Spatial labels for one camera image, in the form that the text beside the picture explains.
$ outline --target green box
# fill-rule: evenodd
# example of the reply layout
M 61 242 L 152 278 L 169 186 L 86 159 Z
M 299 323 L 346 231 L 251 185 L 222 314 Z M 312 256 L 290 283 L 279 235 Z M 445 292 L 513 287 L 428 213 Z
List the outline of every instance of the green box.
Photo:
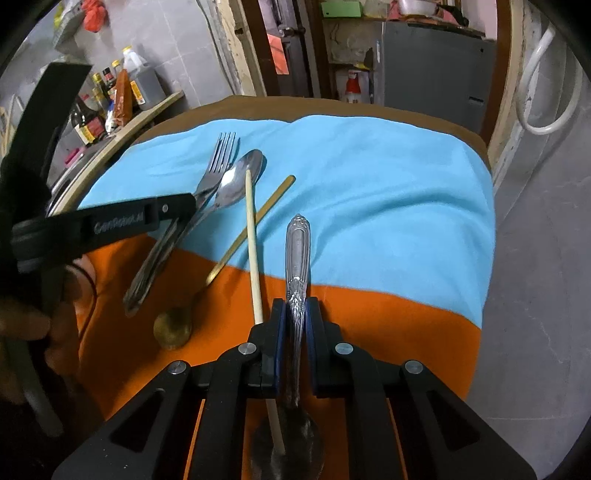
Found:
M 361 17 L 360 2 L 321 2 L 322 16 L 325 18 Z

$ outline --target white pipe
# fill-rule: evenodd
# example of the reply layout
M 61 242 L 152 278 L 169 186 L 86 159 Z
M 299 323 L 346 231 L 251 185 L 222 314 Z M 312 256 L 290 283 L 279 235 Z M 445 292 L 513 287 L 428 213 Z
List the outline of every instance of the white pipe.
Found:
M 546 125 L 545 127 L 533 127 L 527 122 L 527 119 L 525 118 L 525 100 L 527 98 L 531 78 L 534 76 L 534 72 L 538 68 L 542 56 L 546 50 L 548 50 L 548 47 L 552 43 L 552 40 L 555 36 L 556 29 L 552 24 L 550 24 L 542 36 L 540 43 L 538 43 L 538 46 L 535 48 L 530 59 L 525 65 L 523 75 L 521 76 L 519 86 L 517 87 L 517 101 L 515 103 L 517 109 L 517 118 L 522 127 L 534 135 L 548 135 L 564 127 L 573 116 L 581 96 L 581 89 L 583 86 L 583 68 L 581 67 L 581 64 L 578 62 L 578 60 L 575 59 L 576 77 L 574 81 L 573 96 L 571 97 L 570 102 L 563 114 L 560 115 L 560 117 L 558 117 L 558 119 L 556 119 L 553 123 Z

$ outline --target gray cabinet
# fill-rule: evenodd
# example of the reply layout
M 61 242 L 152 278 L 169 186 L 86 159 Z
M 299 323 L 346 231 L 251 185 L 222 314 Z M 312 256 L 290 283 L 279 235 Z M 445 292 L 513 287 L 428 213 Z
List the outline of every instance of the gray cabinet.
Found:
M 480 133 L 496 43 L 431 25 L 386 22 L 384 105 L 443 118 Z

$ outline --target human hand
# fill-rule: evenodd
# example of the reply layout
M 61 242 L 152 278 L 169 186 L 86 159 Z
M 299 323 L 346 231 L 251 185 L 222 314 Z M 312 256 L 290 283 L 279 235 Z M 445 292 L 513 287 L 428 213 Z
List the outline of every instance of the human hand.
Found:
M 64 299 L 72 296 L 77 286 L 66 277 Z M 39 340 L 49 335 L 50 346 L 45 351 L 47 365 L 58 375 L 74 375 L 78 370 L 78 327 L 76 312 L 70 301 L 59 303 L 51 319 L 19 301 L 0 299 L 0 397 L 15 404 L 25 402 L 21 386 L 10 368 L 2 337 Z

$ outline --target red label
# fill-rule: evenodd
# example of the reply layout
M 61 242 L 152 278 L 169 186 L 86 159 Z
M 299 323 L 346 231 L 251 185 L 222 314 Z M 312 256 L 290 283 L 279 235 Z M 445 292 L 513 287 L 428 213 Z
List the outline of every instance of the red label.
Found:
M 99 138 L 103 133 L 105 133 L 105 127 L 103 123 L 99 120 L 98 117 L 93 118 L 86 127 L 90 131 L 93 137 Z

